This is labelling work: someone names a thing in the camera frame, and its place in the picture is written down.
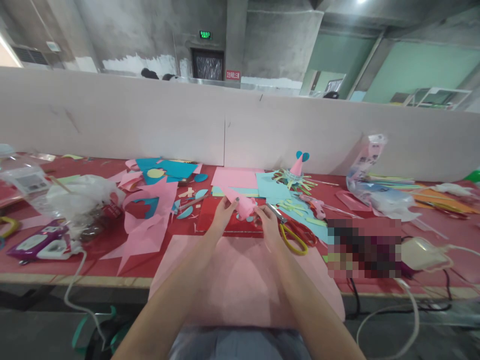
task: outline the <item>party hat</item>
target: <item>party hat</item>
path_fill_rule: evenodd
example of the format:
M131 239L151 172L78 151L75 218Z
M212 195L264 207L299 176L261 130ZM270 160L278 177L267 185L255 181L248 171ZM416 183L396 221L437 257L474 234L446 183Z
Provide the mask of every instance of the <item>party hat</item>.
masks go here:
M295 176L302 176L302 163L306 162L310 158L310 154L308 152L301 152L297 151L296 152L296 158L297 160L295 161L295 164L290 169L290 172L295 175Z
M231 203L233 203L237 198L239 198L238 205L236 206L236 211L239 215L240 220L245 220L254 212L254 199L248 198L230 187L221 187L221 191L225 194L225 196Z

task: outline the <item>air vent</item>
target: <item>air vent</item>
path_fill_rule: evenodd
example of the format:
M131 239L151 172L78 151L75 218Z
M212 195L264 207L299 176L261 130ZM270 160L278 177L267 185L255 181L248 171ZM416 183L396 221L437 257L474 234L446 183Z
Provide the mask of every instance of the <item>air vent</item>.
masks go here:
M11 47L15 54L18 56L21 62L23 63L34 63L34 64L41 64L41 65L48 65L49 63L45 60L44 55L37 50L29 50L23 47Z

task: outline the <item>red sign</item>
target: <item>red sign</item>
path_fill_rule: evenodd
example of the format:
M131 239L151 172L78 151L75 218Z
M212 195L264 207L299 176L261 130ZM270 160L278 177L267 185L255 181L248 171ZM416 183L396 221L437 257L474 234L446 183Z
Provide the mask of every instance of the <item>red sign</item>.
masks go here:
M240 71L227 70L226 71L227 80L240 80Z

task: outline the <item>forearm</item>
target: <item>forearm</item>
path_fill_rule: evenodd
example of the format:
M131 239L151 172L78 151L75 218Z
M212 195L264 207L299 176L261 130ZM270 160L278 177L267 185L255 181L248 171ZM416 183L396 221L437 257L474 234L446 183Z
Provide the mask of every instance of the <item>forearm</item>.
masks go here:
M115 359L166 359L222 233L211 228L158 288L138 315Z
M347 328L282 239L265 240L275 258L280 281L312 359L365 360Z

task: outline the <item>pixelated area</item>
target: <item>pixelated area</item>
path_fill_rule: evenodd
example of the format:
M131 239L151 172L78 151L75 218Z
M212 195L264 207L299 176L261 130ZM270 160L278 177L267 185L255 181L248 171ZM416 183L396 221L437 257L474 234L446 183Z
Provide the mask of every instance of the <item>pixelated area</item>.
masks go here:
M332 278L384 279L401 277L400 220L328 219L327 267Z

